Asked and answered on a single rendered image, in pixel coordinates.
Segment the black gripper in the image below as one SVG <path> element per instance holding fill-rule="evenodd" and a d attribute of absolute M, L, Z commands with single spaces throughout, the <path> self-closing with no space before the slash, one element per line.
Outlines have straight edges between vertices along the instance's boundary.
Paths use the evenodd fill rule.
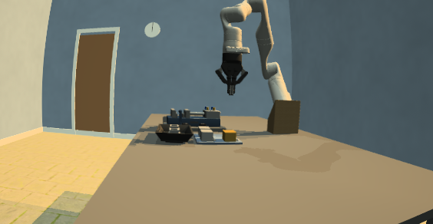
<path fill-rule="evenodd" d="M 225 77 L 222 75 L 222 70 Z M 241 72 L 242 71 L 242 72 Z M 234 53 L 223 53 L 223 61 L 221 67 L 215 71 L 220 80 L 227 84 L 227 93 L 229 95 L 235 94 L 236 84 L 240 84 L 241 81 L 248 75 L 248 72 L 243 70 L 242 66 L 242 55 Z M 240 78 L 236 81 L 237 75 L 241 72 Z M 231 77 L 232 76 L 232 77 Z M 232 82 L 231 82 L 232 78 Z"/>

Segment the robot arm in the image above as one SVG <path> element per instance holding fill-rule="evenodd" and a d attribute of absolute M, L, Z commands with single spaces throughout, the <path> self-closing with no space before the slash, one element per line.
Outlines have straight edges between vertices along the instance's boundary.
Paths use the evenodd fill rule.
<path fill-rule="evenodd" d="M 248 3 L 248 4 L 247 4 Z M 245 7 L 244 7 L 245 6 Z M 264 79 L 268 80 L 270 93 L 275 100 L 291 100 L 286 85 L 276 62 L 267 63 L 267 58 L 273 47 L 273 36 L 269 25 L 266 0 L 244 0 L 234 7 L 223 8 L 220 19 L 223 24 L 223 53 L 249 54 L 248 48 L 242 48 L 242 32 L 240 28 L 230 26 L 230 23 L 246 20 L 252 12 L 261 12 L 262 18 L 256 30 L 256 41 L 259 49 L 261 68 Z M 241 48 L 240 48 L 241 47 Z"/>

